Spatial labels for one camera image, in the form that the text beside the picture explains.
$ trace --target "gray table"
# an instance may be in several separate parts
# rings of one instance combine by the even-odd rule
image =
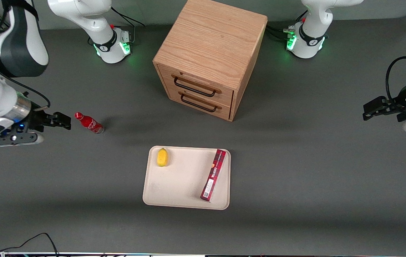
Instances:
[[[48,232],[61,252],[406,256],[406,133],[394,116],[361,115],[406,55],[406,18],[336,21],[311,60],[265,36],[232,123],[167,99],[152,58],[169,29],[138,29],[116,65],[82,30],[42,32],[50,65],[21,81],[50,112],[83,112],[107,131],[73,120],[41,145],[0,148],[0,248]],[[405,84],[403,61],[394,94]],[[145,205],[154,145],[230,150],[229,208]],[[42,238],[24,250],[52,248]]]

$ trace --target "black cable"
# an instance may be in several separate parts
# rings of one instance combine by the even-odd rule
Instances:
[[[19,81],[8,77],[7,75],[4,75],[1,71],[0,71],[0,75],[2,75],[4,78],[11,81],[12,83],[15,83],[16,85],[21,86],[21,87],[23,87],[23,88],[25,88],[27,90],[32,91],[33,93],[35,93],[35,94],[37,94],[39,96],[41,96],[46,101],[47,104],[45,106],[43,106],[43,107],[38,108],[38,109],[43,110],[43,109],[45,109],[45,107],[47,107],[47,108],[51,107],[51,101],[49,101],[49,99],[45,95],[40,93],[39,91],[37,91],[37,90],[35,90],[35,89],[33,89],[33,88],[29,87],[29,86],[26,86],[23,83],[20,83]]]
[[[272,26],[270,26],[270,25],[267,25],[267,28],[269,28],[269,29],[271,29],[271,30],[274,30],[274,31],[278,31],[278,32],[282,32],[282,31],[283,31],[282,29],[274,28],[274,27],[272,27]]]
[[[272,35],[272,36],[274,36],[275,38],[277,38],[279,41],[285,41],[285,40],[286,40],[285,37],[280,37],[280,36],[274,34],[273,31],[266,30],[266,32],[268,32],[270,35]]]
[[[390,85],[389,85],[389,78],[390,78],[390,72],[392,71],[392,67],[395,65],[395,63],[397,63],[399,60],[405,60],[406,56],[402,56],[402,57],[398,57],[396,58],[390,65],[389,68],[387,68],[387,73],[385,75],[385,91],[387,93],[387,97],[389,98],[389,101],[391,104],[394,105],[394,107],[396,109],[398,109],[400,112],[402,112],[403,114],[406,114],[403,109],[401,109],[401,107],[398,107],[395,102],[394,99],[392,98],[392,95],[390,94]]]
[[[4,251],[10,250],[10,249],[19,249],[19,248],[23,247],[25,244],[27,244],[30,240],[35,239],[36,237],[41,236],[41,235],[46,235],[48,237],[49,241],[51,241],[51,244],[52,244],[52,247],[54,249],[54,253],[56,254],[56,257],[59,257],[59,253],[58,253],[58,250],[56,248],[56,245],[54,244],[53,240],[51,239],[51,237],[49,236],[48,233],[40,233],[40,234],[28,239],[27,241],[25,241],[24,243],[22,243],[18,247],[8,247],[8,248],[0,250],[0,252],[4,252]]]
[[[141,24],[141,25],[143,25],[143,26],[146,26],[146,25],[144,25],[142,22],[139,22],[139,21],[137,21],[137,20],[135,20],[135,19],[132,19],[132,18],[130,18],[130,17],[128,17],[128,16],[126,16],[126,15],[124,15],[124,14],[122,14],[122,13],[119,13],[119,12],[118,12],[115,8],[113,8],[113,7],[111,7],[111,9],[112,9],[115,13],[117,13],[119,16],[121,16],[121,18],[123,18],[125,21],[127,21],[128,23],[130,23],[131,26],[133,26],[133,39],[131,40],[131,43],[133,44],[133,43],[135,42],[135,38],[136,38],[136,26],[135,26],[133,23],[131,23],[128,19],[133,20],[133,21],[135,21],[135,22],[137,22],[137,23],[139,23],[139,24]]]
[[[124,15],[124,14],[122,14],[122,13],[119,13],[119,12],[118,12],[115,8],[113,8],[113,7],[111,7],[111,10],[113,10],[115,13],[117,13],[118,15],[120,15],[120,16],[122,16],[122,17],[125,17],[125,18],[127,18],[127,19],[130,19],[130,20],[136,22],[136,23],[139,23],[139,24],[141,24],[141,25],[143,25],[143,26],[146,26],[146,25],[144,25],[144,23],[142,23],[142,22],[139,22],[139,21],[137,21],[137,20],[135,20],[135,19],[132,19],[132,18],[128,17],[127,15]]]
[[[299,21],[301,18],[303,18],[303,16],[308,12],[308,10],[304,11],[304,13],[302,13],[298,18],[296,18],[295,21]]]

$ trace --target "wooden top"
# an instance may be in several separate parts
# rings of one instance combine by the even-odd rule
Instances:
[[[267,17],[211,0],[188,0],[154,62],[237,90]]]

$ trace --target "wooden cabinet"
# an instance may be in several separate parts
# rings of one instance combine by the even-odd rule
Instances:
[[[233,121],[266,24],[258,13],[188,0],[153,60],[168,97]]]

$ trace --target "drawer handle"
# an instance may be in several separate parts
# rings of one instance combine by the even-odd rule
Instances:
[[[198,105],[198,104],[194,104],[194,103],[191,102],[191,101],[187,101],[187,100],[184,99],[184,94],[181,95],[181,101],[183,101],[183,102],[186,103],[186,104],[190,104],[190,105],[192,105],[192,106],[195,106],[195,107],[198,107],[198,108],[200,108],[200,109],[203,109],[203,110],[205,110],[205,111],[207,111],[207,112],[215,112],[215,111],[217,110],[217,106],[214,106],[214,109],[208,109],[208,108],[203,107],[203,106],[200,106],[200,105]]]
[[[188,86],[184,86],[183,84],[177,83],[177,77],[175,77],[175,85],[176,85],[176,86],[179,86],[179,87],[181,87],[181,88],[183,88],[183,89],[187,89],[187,90],[190,90],[190,91],[192,91],[192,92],[195,92],[195,93],[197,93],[197,94],[204,95],[204,96],[207,96],[207,97],[213,97],[214,94],[216,93],[216,90],[214,90],[212,94],[208,94],[208,93],[201,92],[201,91],[199,91],[199,90],[190,88],[190,87],[188,87]]]

